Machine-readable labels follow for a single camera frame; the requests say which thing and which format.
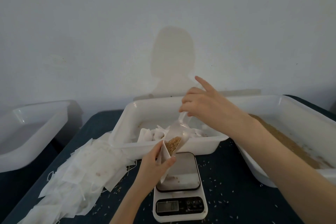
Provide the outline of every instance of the forearm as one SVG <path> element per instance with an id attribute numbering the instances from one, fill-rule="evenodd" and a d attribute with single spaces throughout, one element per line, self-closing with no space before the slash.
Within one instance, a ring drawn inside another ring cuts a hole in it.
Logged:
<path id="1" fill-rule="evenodd" d="M 131 224 L 144 200 L 142 193 L 132 186 L 120 203 L 110 224 Z"/>
<path id="2" fill-rule="evenodd" d="M 301 158 L 274 138 L 258 121 L 237 138 L 277 185 L 305 223 L 336 223 L 336 188 Z"/>

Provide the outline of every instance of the white scale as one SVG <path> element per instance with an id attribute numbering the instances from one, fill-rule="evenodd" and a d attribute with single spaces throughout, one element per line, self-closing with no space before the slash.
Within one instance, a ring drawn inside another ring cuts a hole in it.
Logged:
<path id="1" fill-rule="evenodd" d="M 154 188 L 153 215 L 158 222 L 203 220 L 208 213 L 194 154 L 176 154 L 164 182 Z"/>

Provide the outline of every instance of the dark blue tablecloth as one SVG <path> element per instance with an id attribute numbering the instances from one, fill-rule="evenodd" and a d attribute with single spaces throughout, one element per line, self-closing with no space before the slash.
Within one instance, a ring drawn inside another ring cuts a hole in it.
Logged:
<path id="1" fill-rule="evenodd" d="M 38 195 L 47 183 L 48 174 L 56 171 L 57 167 L 70 157 L 70 153 L 89 139 L 99 138 L 104 133 L 113 130 L 121 113 L 122 110 L 106 111 L 92 116 L 3 223 L 13 224 L 24 218 L 29 210 L 39 202 Z M 213 154 L 196 156 L 196 159 L 200 164 L 199 172 L 209 207 L 205 223 L 302 223 L 278 189 L 262 186 L 253 177 L 231 139 L 221 142 Z M 61 224 L 109 223 L 120 201 L 132 185 L 140 163 L 141 161 L 138 161 L 137 167 L 122 179 L 119 187 L 111 193 L 108 191 L 102 193 L 96 206 L 86 216 L 61 219 Z M 156 223 L 152 213 L 152 204 L 153 193 L 143 201 L 134 223 Z"/>

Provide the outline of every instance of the black control panel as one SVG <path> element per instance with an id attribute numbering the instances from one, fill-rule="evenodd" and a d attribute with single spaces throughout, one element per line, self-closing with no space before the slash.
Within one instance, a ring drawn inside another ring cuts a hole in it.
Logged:
<path id="1" fill-rule="evenodd" d="M 204 204 L 200 197 L 160 199 L 156 202 L 155 211 L 159 216 L 194 214 L 203 212 Z"/>

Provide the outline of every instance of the white wall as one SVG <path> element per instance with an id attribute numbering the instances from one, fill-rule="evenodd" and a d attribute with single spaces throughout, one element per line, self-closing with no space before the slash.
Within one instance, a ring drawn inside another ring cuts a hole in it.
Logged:
<path id="1" fill-rule="evenodd" d="M 336 101 L 336 0 L 0 0 L 0 109 L 219 90 Z"/>

